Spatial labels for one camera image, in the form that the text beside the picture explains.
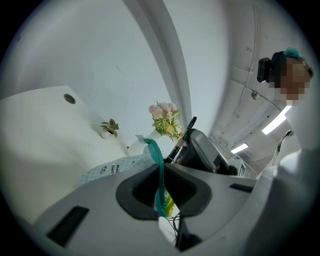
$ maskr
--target white vase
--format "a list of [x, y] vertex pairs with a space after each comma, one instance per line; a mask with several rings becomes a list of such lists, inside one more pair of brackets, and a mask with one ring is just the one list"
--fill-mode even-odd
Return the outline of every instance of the white vase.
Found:
[[[152, 139], [154, 141], [160, 139], [162, 135], [154, 129], [148, 136], [144, 137], [146, 139]], [[141, 155], [144, 151], [145, 146], [147, 144], [141, 143], [138, 140], [136, 140], [134, 143], [132, 143], [128, 148], [128, 155], [131, 156], [138, 156]]]
[[112, 136], [114, 136], [113, 134], [111, 134], [110, 132], [105, 131], [105, 130], [102, 130], [102, 131], [100, 132], [100, 135], [101, 135], [101, 137], [104, 138], [105, 140], [110, 139]]

